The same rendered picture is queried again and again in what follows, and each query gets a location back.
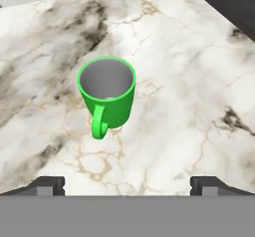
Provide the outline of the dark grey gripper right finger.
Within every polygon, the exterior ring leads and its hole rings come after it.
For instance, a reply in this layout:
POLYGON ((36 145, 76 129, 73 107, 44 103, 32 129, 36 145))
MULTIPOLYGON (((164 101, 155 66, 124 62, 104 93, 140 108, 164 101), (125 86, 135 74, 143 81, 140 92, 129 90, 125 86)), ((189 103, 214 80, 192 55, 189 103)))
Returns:
POLYGON ((191 196, 251 195, 251 192, 228 186, 215 176, 192 176, 190 186, 191 196))

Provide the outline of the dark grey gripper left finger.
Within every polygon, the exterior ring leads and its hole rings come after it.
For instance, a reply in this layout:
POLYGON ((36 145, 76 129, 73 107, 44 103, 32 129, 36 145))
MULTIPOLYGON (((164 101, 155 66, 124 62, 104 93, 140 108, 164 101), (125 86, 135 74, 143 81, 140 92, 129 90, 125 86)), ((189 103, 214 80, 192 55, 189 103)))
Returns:
POLYGON ((64 196, 63 176, 40 176, 29 185, 4 192, 4 195, 64 196))

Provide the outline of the green mug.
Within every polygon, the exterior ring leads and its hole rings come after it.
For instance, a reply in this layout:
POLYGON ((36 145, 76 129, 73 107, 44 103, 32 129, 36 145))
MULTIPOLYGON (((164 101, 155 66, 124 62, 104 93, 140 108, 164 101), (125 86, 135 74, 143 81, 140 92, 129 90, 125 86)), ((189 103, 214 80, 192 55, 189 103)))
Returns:
POLYGON ((109 128, 128 120, 135 71, 126 60, 103 56, 86 62, 78 72, 77 86, 92 116, 93 138, 104 138, 109 128))

